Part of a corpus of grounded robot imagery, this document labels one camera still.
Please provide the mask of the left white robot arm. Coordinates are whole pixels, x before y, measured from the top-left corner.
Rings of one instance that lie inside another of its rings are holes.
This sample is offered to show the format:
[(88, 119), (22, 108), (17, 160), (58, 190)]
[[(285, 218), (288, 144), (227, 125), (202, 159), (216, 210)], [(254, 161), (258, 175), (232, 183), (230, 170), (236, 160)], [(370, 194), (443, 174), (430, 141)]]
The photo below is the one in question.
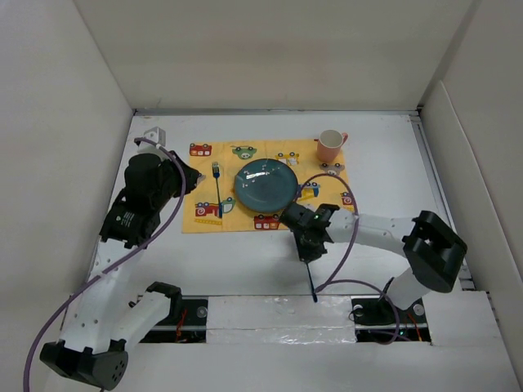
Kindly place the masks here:
[(127, 282), (144, 250), (168, 227), (160, 212), (182, 199), (200, 174), (174, 151), (132, 156), (124, 187), (113, 201), (100, 231), (88, 281), (51, 317), (56, 320), (74, 301), (78, 307), (57, 341), (41, 348), (39, 359), (56, 374), (113, 390), (126, 372), (132, 348), (157, 323), (175, 323), (183, 309), (181, 289), (155, 281), (128, 308)]

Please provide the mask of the teal ceramic plate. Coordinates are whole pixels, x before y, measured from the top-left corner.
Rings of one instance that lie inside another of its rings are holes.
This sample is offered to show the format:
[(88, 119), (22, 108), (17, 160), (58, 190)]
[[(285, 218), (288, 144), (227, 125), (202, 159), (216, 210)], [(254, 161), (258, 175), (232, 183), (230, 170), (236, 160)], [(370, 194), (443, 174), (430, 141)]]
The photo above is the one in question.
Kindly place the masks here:
[(234, 192), (248, 210), (260, 213), (279, 212), (297, 195), (295, 172), (278, 160), (262, 158), (244, 165), (235, 175)]

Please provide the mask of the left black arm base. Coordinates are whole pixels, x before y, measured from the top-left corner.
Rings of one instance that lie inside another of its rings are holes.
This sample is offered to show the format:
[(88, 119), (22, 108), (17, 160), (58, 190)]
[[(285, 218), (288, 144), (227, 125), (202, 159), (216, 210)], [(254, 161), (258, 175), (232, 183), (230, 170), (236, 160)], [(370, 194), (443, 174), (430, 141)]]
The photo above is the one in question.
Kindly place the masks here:
[(208, 298), (183, 298), (184, 309), (177, 321), (156, 324), (141, 343), (199, 344), (207, 340)]

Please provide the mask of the yellow cartoon vehicle cloth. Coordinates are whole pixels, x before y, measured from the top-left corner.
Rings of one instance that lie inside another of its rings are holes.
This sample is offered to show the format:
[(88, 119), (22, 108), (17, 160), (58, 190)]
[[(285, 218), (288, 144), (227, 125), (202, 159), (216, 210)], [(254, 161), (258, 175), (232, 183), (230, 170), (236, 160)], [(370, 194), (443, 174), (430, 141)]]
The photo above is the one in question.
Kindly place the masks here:
[[(321, 203), (336, 204), (355, 210), (352, 196), (339, 180), (348, 180), (343, 153), (332, 163), (322, 163), (316, 156), (317, 139), (304, 140), (233, 140), (193, 142), (189, 147), (189, 165), (203, 173), (203, 181), (185, 198), (182, 232), (203, 234), (218, 232), (285, 230), (279, 212), (253, 212), (236, 198), (234, 178), (247, 163), (271, 158), (285, 163), (298, 179), (297, 202), (311, 209)], [(218, 217), (217, 191), (212, 163), (220, 166), (222, 218)]]

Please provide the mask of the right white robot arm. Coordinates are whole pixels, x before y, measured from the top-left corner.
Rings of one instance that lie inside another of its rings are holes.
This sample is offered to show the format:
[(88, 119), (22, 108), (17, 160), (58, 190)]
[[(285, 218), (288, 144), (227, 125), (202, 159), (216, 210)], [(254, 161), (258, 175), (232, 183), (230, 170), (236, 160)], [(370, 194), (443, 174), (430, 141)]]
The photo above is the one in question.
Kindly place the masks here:
[(333, 204), (316, 210), (289, 204), (279, 222), (293, 233), (299, 258), (316, 261), (326, 243), (374, 247), (404, 257), (409, 267), (393, 278), (378, 301), (380, 316), (395, 322), (429, 292), (453, 290), (467, 254), (467, 244), (437, 214), (422, 211), (414, 218), (358, 214)]

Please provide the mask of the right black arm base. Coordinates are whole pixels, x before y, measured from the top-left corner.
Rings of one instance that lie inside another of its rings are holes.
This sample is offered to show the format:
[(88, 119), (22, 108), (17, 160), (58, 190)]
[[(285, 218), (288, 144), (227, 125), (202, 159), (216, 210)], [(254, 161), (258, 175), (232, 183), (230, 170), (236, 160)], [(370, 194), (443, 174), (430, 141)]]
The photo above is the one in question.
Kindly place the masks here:
[(431, 342), (422, 299), (407, 310), (396, 309), (398, 322), (390, 304), (379, 296), (352, 296), (351, 305), (348, 318), (355, 324), (358, 343)]

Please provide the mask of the blue metal spoon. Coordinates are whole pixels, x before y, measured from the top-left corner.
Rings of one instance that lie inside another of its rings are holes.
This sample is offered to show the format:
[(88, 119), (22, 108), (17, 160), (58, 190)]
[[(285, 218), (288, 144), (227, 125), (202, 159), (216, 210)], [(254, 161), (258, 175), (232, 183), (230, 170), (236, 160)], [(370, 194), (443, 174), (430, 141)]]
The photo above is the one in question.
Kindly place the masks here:
[(314, 284), (314, 280), (312, 278), (310, 262), (306, 263), (306, 271), (307, 271), (307, 274), (308, 274), (312, 300), (313, 300), (314, 303), (318, 303), (318, 296), (317, 296), (316, 291), (315, 291), (315, 284)]

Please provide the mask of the pink ceramic mug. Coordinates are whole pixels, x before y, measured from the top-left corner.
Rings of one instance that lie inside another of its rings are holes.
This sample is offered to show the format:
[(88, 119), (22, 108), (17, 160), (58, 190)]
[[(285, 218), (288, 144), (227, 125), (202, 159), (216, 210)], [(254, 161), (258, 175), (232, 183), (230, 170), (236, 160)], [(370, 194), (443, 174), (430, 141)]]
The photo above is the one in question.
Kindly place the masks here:
[(317, 140), (316, 156), (322, 163), (331, 163), (339, 155), (347, 142), (349, 135), (346, 132), (325, 130)]

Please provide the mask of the blue metal fork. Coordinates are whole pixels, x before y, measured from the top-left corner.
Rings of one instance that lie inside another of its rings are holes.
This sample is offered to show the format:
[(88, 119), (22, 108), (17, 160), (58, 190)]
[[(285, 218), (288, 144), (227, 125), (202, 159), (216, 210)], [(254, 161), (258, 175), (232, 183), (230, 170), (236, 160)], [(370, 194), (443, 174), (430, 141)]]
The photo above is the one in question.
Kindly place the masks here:
[(212, 175), (215, 180), (216, 184), (216, 191), (217, 191), (217, 205), (218, 205), (218, 217), (222, 218), (222, 204), (221, 204), (221, 194), (220, 194), (220, 185), (219, 185), (219, 178), (220, 178), (220, 166), (218, 162), (212, 163)]

